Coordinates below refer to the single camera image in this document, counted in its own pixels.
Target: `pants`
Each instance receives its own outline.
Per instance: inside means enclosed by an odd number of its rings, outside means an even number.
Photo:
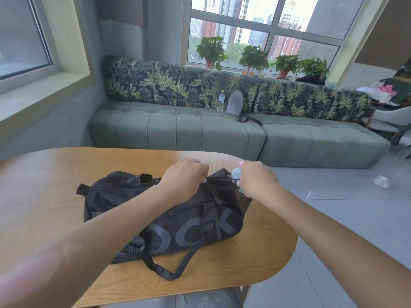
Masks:
[[[185,308],[243,308],[239,287],[184,294]]]

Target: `black duffel bag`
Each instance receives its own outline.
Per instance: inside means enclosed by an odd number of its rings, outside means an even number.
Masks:
[[[136,197],[160,180],[148,174],[113,172],[91,187],[81,184],[76,193],[85,196],[84,222]],[[175,280],[200,247],[240,232],[250,202],[250,198],[238,191],[230,173],[221,169],[208,176],[190,200],[157,217],[111,263],[142,259],[162,278]],[[190,248],[174,274],[152,260],[152,256]]]

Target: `forearm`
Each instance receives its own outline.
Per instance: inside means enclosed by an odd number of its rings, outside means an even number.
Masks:
[[[27,294],[21,294],[18,302],[10,306],[73,306],[116,254],[167,209],[164,203],[168,203],[168,207],[177,204],[173,197],[153,186],[41,250],[25,266],[31,267],[32,276],[28,277],[26,271],[24,277],[40,283]],[[40,277],[42,272],[47,276]]]
[[[295,229],[357,306],[409,306],[405,266],[285,188],[275,186],[261,201]]]

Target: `hand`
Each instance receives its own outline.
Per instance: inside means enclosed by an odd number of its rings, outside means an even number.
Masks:
[[[260,161],[245,161],[241,167],[239,186],[246,196],[263,202],[267,191],[280,184],[274,172]]]
[[[171,192],[176,204],[188,201],[207,181],[208,164],[198,160],[179,161],[168,168],[158,186]]]

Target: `window pane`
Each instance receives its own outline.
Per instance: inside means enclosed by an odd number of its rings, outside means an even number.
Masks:
[[[286,0],[278,26],[343,40],[363,0]]]
[[[191,8],[271,25],[278,0],[192,0]]]
[[[224,39],[223,47],[227,51],[228,56],[228,60],[223,62],[221,66],[242,69],[243,67],[239,65],[239,61],[244,47],[252,44],[260,45],[264,48],[268,33],[192,18],[187,61],[201,64],[206,63],[204,59],[198,60],[199,56],[196,47],[200,44],[203,36],[221,36]]]
[[[28,0],[0,0],[0,80],[48,66]]]
[[[276,34],[274,36],[273,45],[271,46],[269,56],[269,63],[274,61],[274,58],[280,55],[299,55],[300,59],[306,59],[313,56],[318,58],[325,59],[327,65],[330,66],[337,51],[338,46],[332,46],[328,44],[322,44],[307,40],[301,40],[292,38],[289,36],[280,36]],[[278,74],[275,71],[275,66],[271,67],[274,74]],[[304,73],[299,73],[297,77],[304,76]]]

